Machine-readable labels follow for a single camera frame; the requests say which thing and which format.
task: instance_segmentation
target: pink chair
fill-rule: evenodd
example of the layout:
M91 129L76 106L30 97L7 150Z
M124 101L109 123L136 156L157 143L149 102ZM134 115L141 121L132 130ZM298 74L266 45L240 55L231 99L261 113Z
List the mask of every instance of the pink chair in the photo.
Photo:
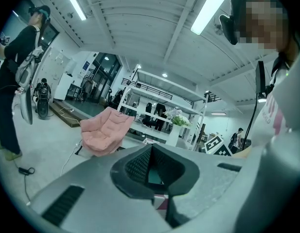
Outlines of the pink chair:
M96 156L115 152L134 121L111 107L107 107L93 118L80 121L82 129L82 147Z

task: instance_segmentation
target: fluorescent light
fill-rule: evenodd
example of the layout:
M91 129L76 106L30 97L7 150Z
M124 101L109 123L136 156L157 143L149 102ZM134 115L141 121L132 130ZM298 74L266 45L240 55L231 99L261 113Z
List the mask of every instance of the fluorescent light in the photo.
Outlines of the fluorescent light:
M76 0L70 0L70 2L72 3L74 9L76 10L76 12L78 13L80 19L82 21L86 20L86 17L83 13L83 11L81 10L81 7L78 5L77 1Z
M259 102L259 103L265 103L265 102L266 102L266 99L258 99L258 102Z
M15 11L13 11L13 13L14 13L15 16L19 17L18 14Z
M200 35L223 1L224 0L206 0L195 22L193 23L193 26L191 27L191 31L197 35Z
M212 115L226 115L226 113L224 113L224 112L214 112L214 113L212 113Z

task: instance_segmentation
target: grey floor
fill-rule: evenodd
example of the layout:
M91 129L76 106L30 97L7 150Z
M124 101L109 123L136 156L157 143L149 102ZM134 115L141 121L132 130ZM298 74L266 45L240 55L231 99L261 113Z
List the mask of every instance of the grey floor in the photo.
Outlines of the grey floor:
M65 102L79 109L80 111L91 115L92 117L98 115L104 110L104 107L102 105L88 101L81 103L81 101L79 100L65 100Z
M19 106L15 107L14 122L23 153L23 156L17 158L15 162L23 168L35 168L35 173L26 178L30 198L60 176L62 166L81 140L80 127L70 128L56 115L41 120L33 112L33 117L33 125L29 125L23 120ZM73 154L64 172L91 156L86 150L82 150L78 156ZM5 160L2 150L0 150L0 177L11 196L28 202L24 192L24 176L18 173L13 161Z

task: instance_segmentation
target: flower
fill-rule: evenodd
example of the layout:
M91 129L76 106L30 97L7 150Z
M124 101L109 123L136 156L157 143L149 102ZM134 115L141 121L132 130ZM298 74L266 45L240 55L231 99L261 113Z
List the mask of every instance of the flower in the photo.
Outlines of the flower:
M178 126L191 126L192 125L189 122L189 120L182 114L182 110L179 110L178 107L176 107L174 109L169 109L164 114L175 125L178 125Z

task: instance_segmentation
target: shoe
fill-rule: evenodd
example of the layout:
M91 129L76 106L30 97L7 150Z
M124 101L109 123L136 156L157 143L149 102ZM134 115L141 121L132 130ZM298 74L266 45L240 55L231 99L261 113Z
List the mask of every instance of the shoe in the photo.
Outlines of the shoe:
M4 155L5 155L5 159L6 161L12 161L12 160L15 160L17 159L18 157L21 157L22 156L22 152L20 151L19 154L15 154L9 150L3 150L4 151Z
M0 150L3 150L4 149L4 147L1 145L1 143L0 143Z

